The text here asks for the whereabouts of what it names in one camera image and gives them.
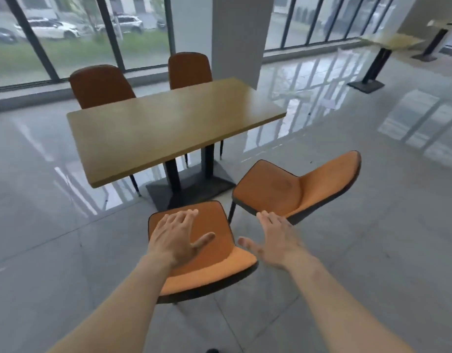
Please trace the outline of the person's right hand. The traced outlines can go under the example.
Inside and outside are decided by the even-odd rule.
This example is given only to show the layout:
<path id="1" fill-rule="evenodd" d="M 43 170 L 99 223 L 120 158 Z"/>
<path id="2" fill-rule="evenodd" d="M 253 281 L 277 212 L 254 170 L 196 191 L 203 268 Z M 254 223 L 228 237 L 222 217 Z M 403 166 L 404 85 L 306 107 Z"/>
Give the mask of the person's right hand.
<path id="1" fill-rule="evenodd" d="M 286 218 L 266 211 L 258 212 L 256 217 L 264 231 L 264 242 L 260 243 L 264 255 L 260 260 L 289 273 L 316 261 Z"/>

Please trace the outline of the person's left hand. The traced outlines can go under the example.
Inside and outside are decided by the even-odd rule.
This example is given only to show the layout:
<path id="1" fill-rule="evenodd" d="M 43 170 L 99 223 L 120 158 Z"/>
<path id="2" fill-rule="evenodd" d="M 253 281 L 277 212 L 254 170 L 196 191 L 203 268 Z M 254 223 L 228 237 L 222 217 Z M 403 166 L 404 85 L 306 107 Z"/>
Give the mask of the person's left hand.
<path id="1" fill-rule="evenodd" d="M 192 252 L 191 233 L 197 209 L 165 215 L 157 224 L 149 241 L 148 256 L 158 259 L 170 270 L 192 261 L 200 252 Z"/>

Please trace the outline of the person's right forearm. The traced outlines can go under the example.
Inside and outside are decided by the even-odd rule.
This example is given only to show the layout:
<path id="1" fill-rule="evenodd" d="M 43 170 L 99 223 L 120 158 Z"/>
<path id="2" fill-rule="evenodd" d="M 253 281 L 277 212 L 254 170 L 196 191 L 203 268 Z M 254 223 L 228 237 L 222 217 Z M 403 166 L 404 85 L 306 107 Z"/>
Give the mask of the person's right forearm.
<path id="1" fill-rule="evenodd" d="M 297 284 L 330 353 L 415 353 L 382 325 L 305 250 L 295 250 L 283 265 Z"/>

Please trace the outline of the person's left forearm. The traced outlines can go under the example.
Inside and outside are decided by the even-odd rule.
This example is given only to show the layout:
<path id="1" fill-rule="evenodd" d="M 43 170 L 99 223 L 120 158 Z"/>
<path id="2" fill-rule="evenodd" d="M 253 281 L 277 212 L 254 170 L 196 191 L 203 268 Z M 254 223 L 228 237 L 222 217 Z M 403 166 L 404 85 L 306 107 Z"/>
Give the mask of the person's left forearm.
<path id="1" fill-rule="evenodd" d="M 173 256 L 152 252 L 79 326 L 47 353 L 142 353 Z"/>

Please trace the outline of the orange padded chair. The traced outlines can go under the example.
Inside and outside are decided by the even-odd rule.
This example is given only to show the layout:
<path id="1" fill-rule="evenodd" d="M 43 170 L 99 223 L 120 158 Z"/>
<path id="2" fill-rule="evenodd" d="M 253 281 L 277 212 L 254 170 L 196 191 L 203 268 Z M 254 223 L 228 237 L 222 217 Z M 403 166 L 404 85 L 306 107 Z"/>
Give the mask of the orange padded chair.
<path id="1" fill-rule="evenodd" d="M 192 150 L 209 146 L 213 140 L 223 140 L 224 113 L 217 101 L 217 84 L 213 84 L 209 60 L 206 55 L 182 52 L 168 60 L 170 89 L 174 92 L 175 132 L 180 135 L 182 148 Z"/>
<path id="2" fill-rule="evenodd" d="M 152 237 L 158 222 L 165 215 L 188 209 L 199 211 L 191 232 L 192 242 L 208 232 L 214 232 L 216 238 L 192 261 L 170 273 L 158 304 L 177 304 L 223 290 L 252 274 L 259 264 L 255 255 L 235 244 L 219 201 L 206 201 L 152 214 L 148 220 L 148 237 Z"/>
<path id="3" fill-rule="evenodd" d="M 296 225 L 317 209 L 346 193 L 362 167 L 358 151 L 349 151 L 303 176 L 258 160 L 232 191 L 228 222 L 236 206 L 248 213 L 274 212 Z"/>
<path id="4" fill-rule="evenodd" d="M 74 71 L 69 82 L 82 110 L 136 98 L 132 86 L 116 66 L 93 65 Z"/>

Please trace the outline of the white car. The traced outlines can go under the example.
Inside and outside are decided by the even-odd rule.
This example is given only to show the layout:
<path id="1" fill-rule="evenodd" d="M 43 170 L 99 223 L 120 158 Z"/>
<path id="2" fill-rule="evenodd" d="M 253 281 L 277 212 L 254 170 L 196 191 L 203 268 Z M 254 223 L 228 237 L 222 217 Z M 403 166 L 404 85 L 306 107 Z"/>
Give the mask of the white car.
<path id="1" fill-rule="evenodd" d="M 143 21 L 135 16 L 126 13 L 111 15 L 111 23 L 117 37 L 125 33 L 143 33 Z"/>
<path id="2" fill-rule="evenodd" d="M 73 39 L 81 37 L 79 30 L 72 23 L 48 18 L 33 18 L 29 19 L 28 22 L 38 38 Z"/>

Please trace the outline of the dark framed glass window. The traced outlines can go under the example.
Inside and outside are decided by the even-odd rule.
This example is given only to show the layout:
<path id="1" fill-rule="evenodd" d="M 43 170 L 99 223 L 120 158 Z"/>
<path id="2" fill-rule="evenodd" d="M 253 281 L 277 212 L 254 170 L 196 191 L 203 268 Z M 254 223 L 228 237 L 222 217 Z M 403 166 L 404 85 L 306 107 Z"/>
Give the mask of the dark framed glass window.
<path id="1" fill-rule="evenodd" d="M 400 0 L 274 0 L 265 51 L 356 39 L 384 29 Z"/>
<path id="2" fill-rule="evenodd" d="M 117 37 L 111 15 L 121 13 L 139 17 L 143 33 Z M 33 18 L 72 23 L 81 37 L 38 38 L 28 22 Z M 0 28 L 18 39 L 0 44 L 0 93 L 64 82 L 93 65 L 158 69 L 172 54 L 165 0 L 0 0 Z"/>

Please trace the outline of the wooden table with black pedestal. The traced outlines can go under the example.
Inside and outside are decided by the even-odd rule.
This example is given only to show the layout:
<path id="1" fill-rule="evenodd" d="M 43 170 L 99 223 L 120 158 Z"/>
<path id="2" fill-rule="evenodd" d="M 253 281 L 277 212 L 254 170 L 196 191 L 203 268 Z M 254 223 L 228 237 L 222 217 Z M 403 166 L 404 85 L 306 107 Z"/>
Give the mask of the wooden table with black pedestal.
<path id="1" fill-rule="evenodd" d="M 157 211 L 196 204 L 235 187 L 215 144 L 284 118 L 286 110 L 228 78 L 70 112 L 88 183 L 98 188 L 162 164 L 146 185 Z"/>
<path id="2" fill-rule="evenodd" d="M 391 35 L 384 32 L 364 34 L 358 38 L 380 47 L 380 51 L 377 53 L 363 79 L 347 83 L 347 86 L 365 94 L 371 94 L 385 86 L 376 77 L 394 51 L 408 49 L 424 41 L 423 39 L 406 34 L 395 33 Z"/>
<path id="3" fill-rule="evenodd" d="M 433 52 L 452 29 L 452 21 L 432 19 L 428 22 L 427 26 L 438 29 L 437 34 L 422 53 L 411 56 L 412 59 L 425 63 L 437 60 L 437 57 L 433 55 Z"/>

